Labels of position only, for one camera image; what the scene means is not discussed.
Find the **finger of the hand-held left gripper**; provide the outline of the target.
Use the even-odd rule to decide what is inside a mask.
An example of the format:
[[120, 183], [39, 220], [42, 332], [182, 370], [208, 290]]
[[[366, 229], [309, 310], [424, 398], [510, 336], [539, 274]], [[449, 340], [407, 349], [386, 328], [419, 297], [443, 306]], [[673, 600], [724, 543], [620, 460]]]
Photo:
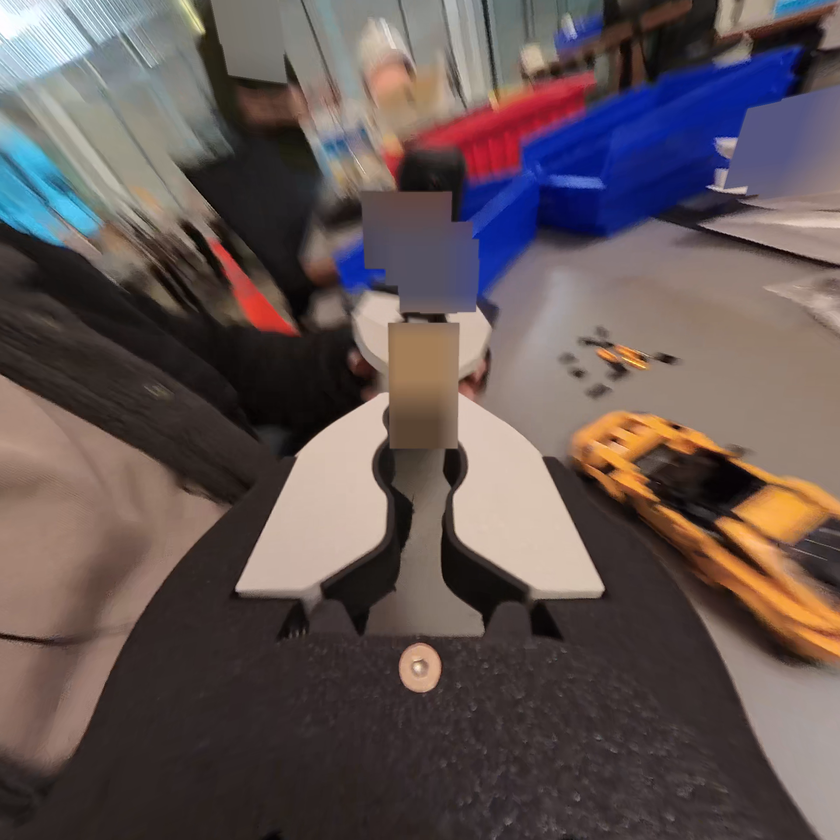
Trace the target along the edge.
[[403, 322], [396, 294], [361, 294], [353, 306], [353, 340], [362, 358], [377, 372], [388, 372], [389, 325], [396, 322]]
[[468, 379], [483, 365], [490, 345], [492, 324], [479, 304], [458, 313], [458, 378]]

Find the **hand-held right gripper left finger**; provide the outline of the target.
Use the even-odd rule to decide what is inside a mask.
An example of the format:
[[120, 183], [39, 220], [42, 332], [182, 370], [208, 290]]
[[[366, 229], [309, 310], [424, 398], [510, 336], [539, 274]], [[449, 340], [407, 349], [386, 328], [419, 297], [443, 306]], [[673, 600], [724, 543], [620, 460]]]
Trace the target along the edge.
[[235, 585], [238, 599], [288, 602], [307, 619], [338, 605], [364, 635], [402, 564], [403, 497], [393, 486], [388, 408], [388, 397], [375, 397], [291, 460]]

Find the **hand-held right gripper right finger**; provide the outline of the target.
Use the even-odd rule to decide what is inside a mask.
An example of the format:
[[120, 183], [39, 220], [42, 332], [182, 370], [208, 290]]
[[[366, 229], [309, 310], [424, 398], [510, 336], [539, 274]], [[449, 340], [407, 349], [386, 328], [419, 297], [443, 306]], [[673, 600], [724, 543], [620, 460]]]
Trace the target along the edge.
[[484, 627], [507, 603], [530, 614], [547, 602], [604, 596], [553, 479], [557, 465], [484, 407], [458, 399], [458, 442], [444, 457], [441, 572]]

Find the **pile of small lego parts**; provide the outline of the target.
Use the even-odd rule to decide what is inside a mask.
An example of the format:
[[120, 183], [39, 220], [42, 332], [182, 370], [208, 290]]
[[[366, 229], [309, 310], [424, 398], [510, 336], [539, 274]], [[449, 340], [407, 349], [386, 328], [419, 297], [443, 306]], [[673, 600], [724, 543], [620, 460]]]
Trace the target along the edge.
[[[670, 353], [646, 353], [613, 339], [612, 334], [602, 326], [596, 326], [590, 334], [577, 338], [579, 351], [564, 351], [557, 361], [568, 376], [583, 384], [584, 396], [590, 401], [600, 401], [613, 391], [613, 386], [631, 375], [648, 371], [661, 364], [678, 366], [682, 360]], [[581, 353], [591, 351], [600, 367], [591, 373], [583, 365]]]

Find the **orange lego car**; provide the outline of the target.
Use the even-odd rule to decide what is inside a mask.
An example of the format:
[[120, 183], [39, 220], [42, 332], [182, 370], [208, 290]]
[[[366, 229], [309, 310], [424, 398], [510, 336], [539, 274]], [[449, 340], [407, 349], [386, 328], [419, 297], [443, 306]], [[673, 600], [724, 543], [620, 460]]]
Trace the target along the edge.
[[569, 457], [789, 656], [838, 665], [838, 499], [650, 413], [603, 415], [572, 435]]

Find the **person's left hand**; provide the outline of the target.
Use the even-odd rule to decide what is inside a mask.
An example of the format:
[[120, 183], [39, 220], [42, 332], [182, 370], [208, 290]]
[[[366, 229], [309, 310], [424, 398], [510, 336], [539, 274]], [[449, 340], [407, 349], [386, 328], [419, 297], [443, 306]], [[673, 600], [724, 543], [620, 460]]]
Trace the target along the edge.
[[458, 383], [458, 393], [472, 402], [479, 401], [487, 390], [490, 369], [491, 355], [487, 352], [478, 367]]

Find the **red plastic bin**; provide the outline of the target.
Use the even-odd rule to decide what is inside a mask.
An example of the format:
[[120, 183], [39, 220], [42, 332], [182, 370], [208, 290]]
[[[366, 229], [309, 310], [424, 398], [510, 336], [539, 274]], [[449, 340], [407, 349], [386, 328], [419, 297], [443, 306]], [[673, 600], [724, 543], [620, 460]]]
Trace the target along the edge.
[[584, 72], [520, 90], [501, 105], [489, 104], [415, 132], [384, 152], [385, 165], [395, 175], [410, 148], [456, 148], [472, 179], [512, 173], [521, 168], [526, 139], [580, 117], [594, 86], [594, 73]]

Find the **blue plastic bin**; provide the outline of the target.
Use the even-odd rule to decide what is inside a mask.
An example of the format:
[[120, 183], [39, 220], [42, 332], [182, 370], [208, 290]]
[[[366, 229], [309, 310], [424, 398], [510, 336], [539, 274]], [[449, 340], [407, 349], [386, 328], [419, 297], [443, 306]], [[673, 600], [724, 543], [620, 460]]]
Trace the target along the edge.
[[545, 226], [613, 235], [711, 183], [718, 133], [698, 121], [640, 119], [599, 132], [583, 124], [574, 128], [528, 147]]
[[534, 239], [538, 208], [539, 182], [530, 172], [467, 182], [460, 218], [471, 222], [479, 244], [481, 296]]
[[521, 149], [523, 168], [607, 181], [618, 172], [668, 169], [709, 155], [715, 138], [740, 129], [746, 111], [787, 95], [802, 52], [788, 46], [726, 66], [681, 70], [606, 98], [559, 128], [529, 137]]

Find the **orange-red panel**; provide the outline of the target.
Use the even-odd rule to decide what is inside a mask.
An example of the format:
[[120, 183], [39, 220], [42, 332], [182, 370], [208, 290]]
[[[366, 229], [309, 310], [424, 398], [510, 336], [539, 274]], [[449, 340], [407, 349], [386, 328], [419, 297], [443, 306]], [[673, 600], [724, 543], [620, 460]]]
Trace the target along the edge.
[[207, 243], [246, 320], [262, 332], [299, 336], [297, 327], [272, 306], [221, 242], [217, 238], [210, 238]]

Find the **black fleece jacket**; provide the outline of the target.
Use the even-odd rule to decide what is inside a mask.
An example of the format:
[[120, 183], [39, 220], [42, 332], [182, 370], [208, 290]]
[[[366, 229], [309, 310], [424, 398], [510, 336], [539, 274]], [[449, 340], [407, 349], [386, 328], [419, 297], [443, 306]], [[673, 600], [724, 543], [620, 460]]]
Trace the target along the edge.
[[2, 233], [2, 376], [234, 504], [277, 455], [201, 396], [89, 327], [38, 288], [35, 257]]

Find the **stack of white paper bags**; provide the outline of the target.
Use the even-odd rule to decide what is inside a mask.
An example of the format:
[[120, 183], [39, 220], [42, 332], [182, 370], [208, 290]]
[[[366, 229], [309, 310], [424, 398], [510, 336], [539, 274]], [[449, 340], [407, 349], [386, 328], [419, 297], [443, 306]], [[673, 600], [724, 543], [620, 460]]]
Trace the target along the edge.
[[761, 150], [749, 141], [718, 137], [715, 150], [725, 161], [709, 193], [727, 201], [698, 227], [716, 235], [759, 245], [829, 266], [839, 258], [838, 135], [795, 141], [783, 149]]

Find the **clear plastic parts bag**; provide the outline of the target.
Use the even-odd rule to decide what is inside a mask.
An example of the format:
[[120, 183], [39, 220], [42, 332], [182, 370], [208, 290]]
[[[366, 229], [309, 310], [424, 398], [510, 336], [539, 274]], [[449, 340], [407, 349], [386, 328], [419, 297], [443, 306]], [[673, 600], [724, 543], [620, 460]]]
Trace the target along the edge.
[[827, 270], [765, 288], [793, 302], [823, 327], [839, 335], [839, 272]]

